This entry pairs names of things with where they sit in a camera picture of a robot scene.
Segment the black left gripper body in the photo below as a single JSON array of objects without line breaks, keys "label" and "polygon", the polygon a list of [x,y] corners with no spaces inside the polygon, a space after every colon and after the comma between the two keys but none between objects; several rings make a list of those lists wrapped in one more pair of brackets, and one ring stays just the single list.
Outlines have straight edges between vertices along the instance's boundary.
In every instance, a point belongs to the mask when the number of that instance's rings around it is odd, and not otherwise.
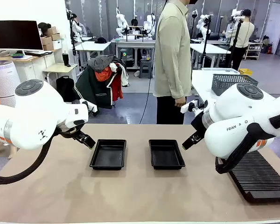
[{"label": "black left gripper body", "polygon": [[81,129],[84,124],[80,124],[78,126],[67,128],[63,125],[58,125],[56,127],[56,134],[63,136],[64,138],[73,138],[76,140],[81,140],[84,138],[84,134],[82,133]]}]

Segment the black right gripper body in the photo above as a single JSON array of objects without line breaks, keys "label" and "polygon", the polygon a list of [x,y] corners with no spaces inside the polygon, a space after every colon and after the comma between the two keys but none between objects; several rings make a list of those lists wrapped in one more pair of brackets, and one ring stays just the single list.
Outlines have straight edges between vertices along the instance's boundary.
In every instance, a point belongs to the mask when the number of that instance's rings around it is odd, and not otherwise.
[{"label": "black right gripper body", "polygon": [[191,125],[194,127],[196,132],[193,134],[194,136],[198,137],[204,137],[205,132],[206,132],[206,127],[203,124],[203,112],[200,112],[193,121],[191,122]]}]

